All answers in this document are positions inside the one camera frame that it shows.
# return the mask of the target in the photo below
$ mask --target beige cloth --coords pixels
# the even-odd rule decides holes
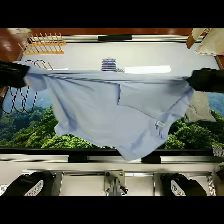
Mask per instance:
[[[211,115],[210,105],[206,92],[194,91],[190,105],[186,112],[188,122],[210,121],[216,122]]]
[[[194,41],[203,32],[207,32],[207,35],[196,52],[203,55],[224,55],[224,28],[193,28],[191,36]]]

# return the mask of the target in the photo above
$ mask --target light blue shirt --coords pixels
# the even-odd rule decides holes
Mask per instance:
[[[126,160],[144,157],[162,145],[193,93],[184,77],[167,74],[31,66],[25,81],[35,91],[48,89],[59,136],[73,134],[97,146],[114,146]]]

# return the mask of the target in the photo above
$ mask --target metal bracket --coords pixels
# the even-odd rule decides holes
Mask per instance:
[[[123,170],[105,172],[104,190],[107,196],[124,196],[128,189],[125,187],[125,173]]]

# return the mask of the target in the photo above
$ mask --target wooden floor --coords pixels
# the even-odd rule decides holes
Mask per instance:
[[[102,34],[148,34],[148,35],[183,35],[188,36],[192,28],[30,28],[32,33],[61,33],[67,35],[102,35]],[[21,35],[11,34],[7,28],[0,28],[0,60],[16,61],[21,54],[18,43],[22,42]],[[218,56],[220,68],[224,68],[224,56]]]

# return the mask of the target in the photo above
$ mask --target shirt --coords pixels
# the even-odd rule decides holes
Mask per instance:
[[[193,89],[185,77],[97,71],[47,71],[31,66],[35,91],[48,89],[58,124],[98,146],[114,146],[126,160],[142,158],[168,139],[184,116]]]

